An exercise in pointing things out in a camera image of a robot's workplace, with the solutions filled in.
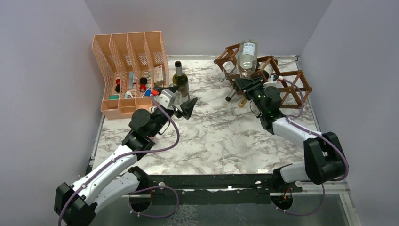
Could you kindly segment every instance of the marble table top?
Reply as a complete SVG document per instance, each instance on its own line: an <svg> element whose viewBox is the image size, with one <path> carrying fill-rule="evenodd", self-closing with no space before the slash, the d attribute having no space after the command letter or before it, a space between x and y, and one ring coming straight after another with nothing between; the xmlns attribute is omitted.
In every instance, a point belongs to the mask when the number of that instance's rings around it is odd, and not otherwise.
<svg viewBox="0 0 399 226"><path fill-rule="evenodd" d="M190 60L170 57L169 75L175 74L174 62L182 62L189 78L190 98L198 102L189 120L177 119L180 130L179 144L163 153L149 153L135 165L147 174L246 174L272 173L273 169L303 160L303 151L290 141L268 133L251 112L248 102L237 107L241 96L232 101L225 97L230 83L220 82L221 70L213 59ZM282 72L295 71L294 57L278 58ZM282 109L284 114L298 109ZM306 101L303 114L296 122L316 130L310 105ZM97 167L108 158L130 131L130 119L104 120L93 164ZM162 135L153 149L172 145L176 132L172 126Z"/></svg>

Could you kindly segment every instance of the red object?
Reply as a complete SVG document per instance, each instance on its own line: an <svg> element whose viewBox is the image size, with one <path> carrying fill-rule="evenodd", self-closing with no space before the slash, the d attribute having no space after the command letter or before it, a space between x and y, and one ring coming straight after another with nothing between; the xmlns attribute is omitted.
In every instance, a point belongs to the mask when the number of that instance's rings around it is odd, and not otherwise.
<svg viewBox="0 0 399 226"><path fill-rule="evenodd" d="M156 96L158 96L160 93L159 93L158 91L154 90L153 92L151 92L151 94L153 94L154 97L156 97Z"/></svg>
<svg viewBox="0 0 399 226"><path fill-rule="evenodd" d="M145 92L147 90L147 88L145 87L145 84L141 84L140 85L140 91L141 92Z"/></svg>

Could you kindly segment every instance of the orange plastic organizer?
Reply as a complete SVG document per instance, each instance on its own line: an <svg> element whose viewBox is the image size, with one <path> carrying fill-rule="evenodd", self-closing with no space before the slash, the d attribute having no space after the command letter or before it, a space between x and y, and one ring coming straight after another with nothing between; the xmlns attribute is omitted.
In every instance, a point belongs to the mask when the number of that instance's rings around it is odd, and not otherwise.
<svg viewBox="0 0 399 226"><path fill-rule="evenodd" d="M169 86L169 68L162 32L136 32L95 35L93 52L105 80L101 112L107 119L130 118L136 109L153 106L150 97L141 97L140 78L151 78L154 67L163 66L164 85ZM129 73L133 72L135 87L131 90L134 98L124 98L129 86ZM115 92L116 80L120 79L120 92ZM151 79L151 90L154 79Z"/></svg>

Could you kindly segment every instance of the gray wall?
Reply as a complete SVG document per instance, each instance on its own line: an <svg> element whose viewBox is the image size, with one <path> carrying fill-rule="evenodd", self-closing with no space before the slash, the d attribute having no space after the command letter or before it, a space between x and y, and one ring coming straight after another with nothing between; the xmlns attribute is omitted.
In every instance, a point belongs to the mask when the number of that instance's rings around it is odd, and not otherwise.
<svg viewBox="0 0 399 226"><path fill-rule="evenodd" d="M56 188L85 172L101 116L100 30L83 0L0 5L0 225L56 225Z"/></svg>
<svg viewBox="0 0 399 226"><path fill-rule="evenodd" d="M399 1L333 0L300 57L322 131L338 134L363 226L398 225Z"/></svg>
<svg viewBox="0 0 399 226"><path fill-rule="evenodd" d="M103 33L163 31L168 55L219 55L243 39L301 54L331 0L85 0Z"/></svg>

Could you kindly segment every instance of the green glass bottle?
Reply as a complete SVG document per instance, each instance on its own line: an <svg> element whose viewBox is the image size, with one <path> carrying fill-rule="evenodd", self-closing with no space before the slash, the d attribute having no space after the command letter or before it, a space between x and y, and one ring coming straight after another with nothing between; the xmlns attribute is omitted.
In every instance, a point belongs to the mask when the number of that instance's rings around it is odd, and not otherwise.
<svg viewBox="0 0 399 226"><path fill-rule="evenodd" d="M180 61L175 62L176 74L173 75L173 83L179 86L179 92L182 94L182 102L185 103L190 100L190 94L188 90L188 78L182 71L182 63Z"/></svg>

